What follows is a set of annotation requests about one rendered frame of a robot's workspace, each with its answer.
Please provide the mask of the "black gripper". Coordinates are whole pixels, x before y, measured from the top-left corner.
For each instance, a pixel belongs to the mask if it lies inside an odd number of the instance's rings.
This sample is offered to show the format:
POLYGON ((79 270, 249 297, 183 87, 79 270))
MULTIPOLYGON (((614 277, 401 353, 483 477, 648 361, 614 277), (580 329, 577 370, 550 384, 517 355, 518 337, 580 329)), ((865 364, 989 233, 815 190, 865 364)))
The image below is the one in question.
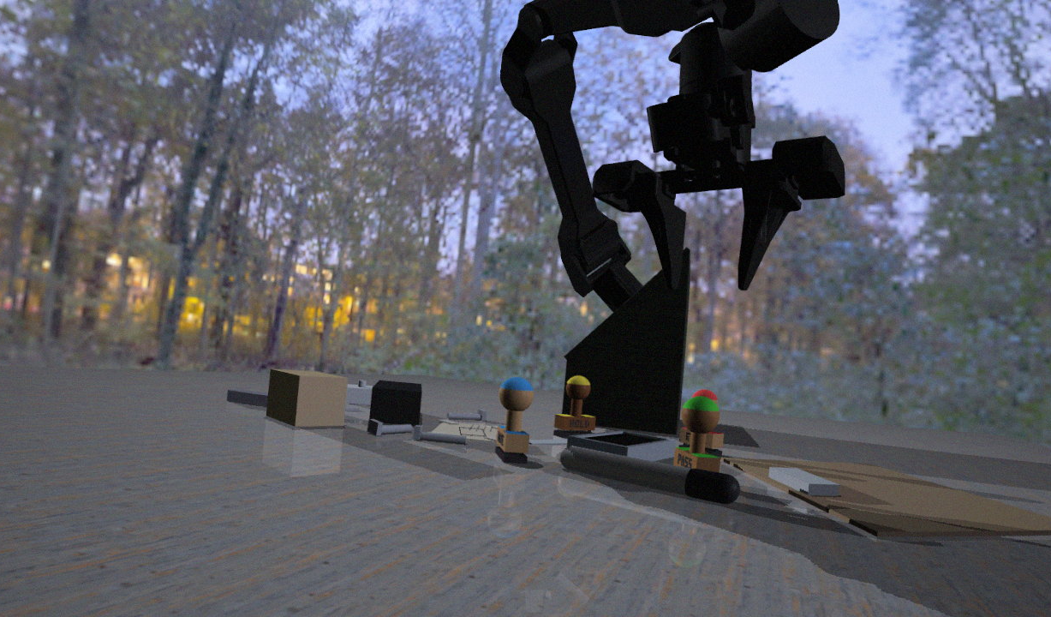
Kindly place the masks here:
POLYGON ((654 172, 631 160, 601 165, 595 172, 594 198, 622 212, 645 215, 667 288, 678 288, 684 254, 686 213, 674 206, 677 193, 742 189, 740 291, 748 291, 786 215, 802 208, 798 196, 803 200, 844 196, 844 163, 829 137, 776 141, 772 158, 751 161, 751 129, 755 121, 742 124, 742 151, 731 146, 731 138, 679 146, 678 155, 667 158, 677 165, 675 171, 654 172))

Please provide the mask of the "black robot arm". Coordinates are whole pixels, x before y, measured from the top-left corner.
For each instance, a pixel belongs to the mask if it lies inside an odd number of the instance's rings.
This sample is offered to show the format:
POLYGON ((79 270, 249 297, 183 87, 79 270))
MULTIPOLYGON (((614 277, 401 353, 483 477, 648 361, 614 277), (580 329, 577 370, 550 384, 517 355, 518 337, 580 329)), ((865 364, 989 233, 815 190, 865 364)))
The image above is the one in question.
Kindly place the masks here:
MULTIPOLYGON (((571 105, 576 92, 573 32, 612 25, 659 38, 685 33, 667 60, 679 65, 679 91, 716 81, 712 92, 672 95, 648 106, 652 151, 731 138, 744 149, 742 124, 755 121, 753 70, 771 73, 838 30, 838 0, 534 0, 518 13, 504 47, 500 81, 515 110, 533 123, 563 214, 561 260, 579 296, 591 291, 612 312, 642 288, 624 265, 631 252, 618 223, 597 210, 571 105), (705 22, 710 19, 714 22, 705 22), (702 22, 702 23, 701 23, 702 22), (697 24, 697 25, 696 25, 697 24), (698 25, 700 24, 700 25, 698 25), (553 39, 542 40, 553 35, 553 39), (607 261, 607 259, 610 259, 607 261), (602 263, 602 268, 596 269, 602 263), (594 273, 590 274, 591 271, 594 273)), ((669 163, 667 159, 667 163, 669 163)))

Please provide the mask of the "tan cube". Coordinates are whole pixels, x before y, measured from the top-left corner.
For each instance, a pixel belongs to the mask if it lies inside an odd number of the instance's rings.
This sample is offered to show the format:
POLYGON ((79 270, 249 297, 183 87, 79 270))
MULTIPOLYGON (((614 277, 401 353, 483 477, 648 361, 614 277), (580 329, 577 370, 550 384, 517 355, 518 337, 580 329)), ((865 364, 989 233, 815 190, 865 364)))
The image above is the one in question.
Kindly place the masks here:
POLYGON ((266 416, 295 427, 343 426, 348 378, 271 368, 266 416))

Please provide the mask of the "brown wooden hand stamp with yellow knob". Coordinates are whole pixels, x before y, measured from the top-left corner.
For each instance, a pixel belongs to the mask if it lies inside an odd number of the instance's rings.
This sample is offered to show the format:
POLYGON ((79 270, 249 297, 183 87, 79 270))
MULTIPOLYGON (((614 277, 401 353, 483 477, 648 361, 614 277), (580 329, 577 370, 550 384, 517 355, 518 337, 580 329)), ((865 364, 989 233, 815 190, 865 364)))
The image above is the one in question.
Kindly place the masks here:
POLYGON ((571 411, 569 415, 555 415, 555 427, 558 429, 555 430, 555 436, 566 438, 568 436, 575 436, 575 434, 594 434, 591 430, 595 430, 596 418, 594 416, 581 415, 582 400, 590 393, 590 381, 585 379, 584 376, 572 376, 566 382, 566 393, 572 398, 571 411))

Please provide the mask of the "wooden rubber stamp with blue top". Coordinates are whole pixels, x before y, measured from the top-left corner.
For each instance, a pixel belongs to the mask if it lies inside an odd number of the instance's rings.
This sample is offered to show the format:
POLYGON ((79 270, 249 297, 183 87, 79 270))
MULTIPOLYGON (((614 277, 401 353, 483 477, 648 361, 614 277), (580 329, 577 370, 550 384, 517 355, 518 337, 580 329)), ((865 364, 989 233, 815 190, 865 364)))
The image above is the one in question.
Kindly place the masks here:
POLYGON ((504 381, 500 387, 500 403, 506 411, 504 426, 497 427, 495 454, 503 464, 527 464, 529 434, 521 430, 523 410, 533 402, 533 387, 520 376, 504 381))

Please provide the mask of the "wooden rubber stamp with red-topped handle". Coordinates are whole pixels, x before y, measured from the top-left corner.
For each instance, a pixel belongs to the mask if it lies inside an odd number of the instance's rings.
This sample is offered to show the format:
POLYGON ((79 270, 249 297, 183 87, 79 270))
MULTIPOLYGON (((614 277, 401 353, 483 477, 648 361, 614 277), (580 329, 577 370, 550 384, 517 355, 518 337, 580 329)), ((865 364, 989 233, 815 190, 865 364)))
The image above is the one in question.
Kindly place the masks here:
MULTIPOLYGON (((695 392, 692 398, 694 398, 695 396, 707 396, 707 398, 710 398, 712 402, 718 405, 717 396, 714 395, 714 392, 712 392, 710 390, 709 391, 701 390, 695 392)), ((679 429, 679 443, 684 444, 679 446, 691 446, 691 438, 692 438, 692 431, 689 431, 687 427, 679 429)), ((722 443, 724 443, 724 434, 718 433, 718 431, 708 431, 708 433, 706 433, 705 452, 708 452, 709 454, 713 454, 716 457, 722 456, 722 452, 720 452, 719 449, 712 449, 712 448, 722 448, 722 443)))

